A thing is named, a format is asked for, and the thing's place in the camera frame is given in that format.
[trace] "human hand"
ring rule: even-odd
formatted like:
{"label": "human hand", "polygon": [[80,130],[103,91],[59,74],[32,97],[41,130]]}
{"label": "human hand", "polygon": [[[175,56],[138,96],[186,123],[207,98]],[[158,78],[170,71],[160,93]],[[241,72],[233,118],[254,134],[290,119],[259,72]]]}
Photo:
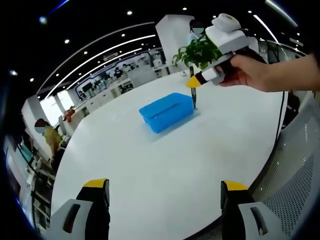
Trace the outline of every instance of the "human hand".
{"label": "human hand", "polygon": [[230,62],[236,68],[236,73],[225,78],[220,86],[246,85],[263,92],[273,91],[274,79],[270,77],[270,65],[239,54]]}
{"label": "human hand", "polygon": [[52,158],[49,158],[49,160],[48,160],[48,164],[52,164],[53,163],[53,161],[54,161],[54,157],[52,157]]}

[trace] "white column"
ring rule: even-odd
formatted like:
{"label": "white column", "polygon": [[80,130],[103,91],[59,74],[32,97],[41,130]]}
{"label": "white column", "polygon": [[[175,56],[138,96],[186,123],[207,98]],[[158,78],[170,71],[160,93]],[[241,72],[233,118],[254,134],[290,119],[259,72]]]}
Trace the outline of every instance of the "white column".
{"label": "white column", "polygon": [[76,88],[73,87],[73,88],[69,89],[67,92],[71,98],[71,101],[73,102],[73,105],[75,107],[78,106],[80,104],[81,100],[76,93]]}
{"label": "white column", "polygon": [[46,143],[44,136],[37,133],[35,130],[35,123],[38,119],[44,119],[48,122],[48,118],[40,105],[37,95],[29,97],[21,109],[22,117],[25,125],[30,131],[30,134],[36,145],[40,147],[40,153],[46,158],[51,158],[51,149]]}
{"label": "white column", "polygon": [[[179,48],[188,45],[189,22],[192,19],[194,17],[188,15],[166,15],[155,26],[167,64],[172,64],[173,56],[178,53]],[[179,62],[178,69],[182,71],[187,67]]]}
{"label": "white column", "polygon": [[64,113],[66,110],[65,110],[64,106],[62,105],[58,95],[54,95],[53,97],[54,97],[54,100],[55,100],[56,104],[58,105],[59,109],[61,110],[61,112]]}

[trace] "blue container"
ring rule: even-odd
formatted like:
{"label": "blue container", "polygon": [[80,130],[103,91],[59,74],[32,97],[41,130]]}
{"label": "blue container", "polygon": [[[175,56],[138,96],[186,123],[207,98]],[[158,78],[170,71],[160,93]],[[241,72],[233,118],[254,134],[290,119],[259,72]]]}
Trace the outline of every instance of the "blue container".
{"label": "blue container", "polygon": [[192,97],[172,93],[139,110],[144,121],[155,133],[160,133],[171,125],[193,114]]}

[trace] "potted plant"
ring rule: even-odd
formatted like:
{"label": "potted plant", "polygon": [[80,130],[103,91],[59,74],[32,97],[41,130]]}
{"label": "potted plant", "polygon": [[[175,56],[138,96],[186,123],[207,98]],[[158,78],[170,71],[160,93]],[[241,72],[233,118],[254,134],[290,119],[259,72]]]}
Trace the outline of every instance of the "potted plant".
{"label": "potted plant", "polygon": [[209,64],[215,62],[222,56],[215,44],[213,44],[206,35],[197,40],[192,40],[188,46],[178,49],[178,54],[173,56],[172,63],[183,62],[187,68],[194,64],[197,68],[203,70]]}

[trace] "black ceiling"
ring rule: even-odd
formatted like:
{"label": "black ceiling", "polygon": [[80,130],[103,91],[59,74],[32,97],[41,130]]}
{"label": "black ceiling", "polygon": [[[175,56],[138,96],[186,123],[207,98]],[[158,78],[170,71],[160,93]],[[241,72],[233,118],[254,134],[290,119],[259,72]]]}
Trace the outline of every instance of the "black ceiling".
{"label": "black ceiling", "polygon": [[[288,1],[278,1],[293,16],[299,19],[299,8],[289,5]],[[195,1],[107,1],[107,0],[69,0],[55,12],[49,13],[59,4],[61,0],[13,0],[8,7],[7,26],[8,32],[8,67],[18,72],[18,76],[8,78],[12,92],[18,93],[21,101],[28,96],[36,94],[45,79],[69,56],[81,49],[90,42],[113,31],[146,22],[157,22],[166,14],[187,14],[193,15],[208,26],[213,15],[228,13],[236,17],[244,28],[257,33],[258,37],[272,39],[268,32],[248,14],[252,10],[257,14],[275,33],[280,42],[290,43],[289,36],[299,38],[294,29],[283,17],[268,7],[264,0],[224,0],[210,1],[210,6],[196,4]],[[132,15],[127,15],[127,11],[132,11]],[[47,24],[41,24],[39,18],[47,17]],[[106,50],[119,43],[156,34],[155,24],[135,27],[123,32],[119,32],[110,37],[90,45],[85,50],[75,55],[71,60],[63,65],[43,86],[51,87],[57,84],[66,74],[72,71],[79,64],[90,57]],[[150,46],[160,47],[158,36],[127,44],[117,50],[124,53],[139,47],[148,49]],[[98,65],[96,58],[84,65],[65,82],[69,84],[79,78],[79,73],[86,73]],[[45,97],[50,89],[41,94]]]}

